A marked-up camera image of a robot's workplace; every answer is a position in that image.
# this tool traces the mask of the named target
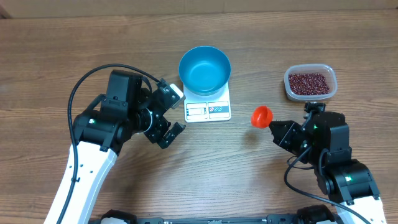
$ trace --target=red scoop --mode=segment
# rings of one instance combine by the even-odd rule
[[[259,106],[251,116],[251,124],[256,128],[266,128],[272,118],[272,111],[267,106]]]

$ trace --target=white scale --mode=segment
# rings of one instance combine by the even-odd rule
[[[231,102],[228,83],[217,93],[200,96],[192,93],[184,85],[184,117],[188,123],[229,121],[231,119]]]

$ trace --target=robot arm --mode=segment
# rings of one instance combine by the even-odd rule
[[[118,157],[114,151],[100,151],[100,145],[89,142],[82,141],[77,147],[80,163],[78,180],[62,223],[88,223],[102,183]],[[45,224],[57,222],[67,199],[73,174],[72,146],[69,151],[67,168],[65,169],[65,174],[63,175],[61,185],[54,198],[49,214],[44,221]]]
[[[143,81],[149,90],[141,87]],[[185,129],[177,122],[169,130],[171,123],[163,117],[183,101],[183,93],[163,79],[156,85],[158,89],[152,93],[150,83],[142,75],[112,71],[106,95],[99,95],[75,119],[78,167],[74,167],[71,146],[65,174],[45,223],[57,223],[65,201],[68,206],[61,223],[88,223],[105,177],[133,134],[144,133],[151,143],[165,149]],[[75,181],[75,186],[68,200],[71,181]]]
[[[304,110],[308,115],[303,125],[294,121],[270,123],[274,143],[313,166],[318,186],[329,198],[324,201],[344,205],[336,207],[344,223],[364,223],[343,209],[346,207],[369,223],[385,223],[380,191],[370,170],[351,158],[349,127],[344,115],[325,112],[324,103],[306,103]]]

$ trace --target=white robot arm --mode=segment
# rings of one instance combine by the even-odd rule
[[[113,150],[100,151],[100,145],[80,142],[77,145],[79,168],[78,180],[62,223],[88,223],[98,192],[105,177],[116,162],[118,155]],[[45,219],[45,224],[56,223],[67,199],[73,174],[73,148],[69,149],[69,159],[61,185]]]
[[[385,224],[386,217],[384,216],[383,203],[380,198],[374,198],[373,196],[361,197],[354,199],[354,204],[347,205],[346,202],[341,202],[342,205],[358,212],[367,221],[377,224]],[[343,223],[364,223],[356,215],[353,215],[347,210],[336,207],[337,214],[343,221]]]

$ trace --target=plastic container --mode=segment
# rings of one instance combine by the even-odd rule
[[[325,76],[326,83],[330,88],[330,92],[324,95],[297,95],[292,92],[289,83],[289,74],[294,73],[321,73]],[[325,64],[306,64],[306,65],[294,65],[291,66],[285,73],[285,89],[287,98],[292,101],[317,101],[317,100],[325,100],[331,98],[337,92],[337,79],[335,71],[329,66]]]

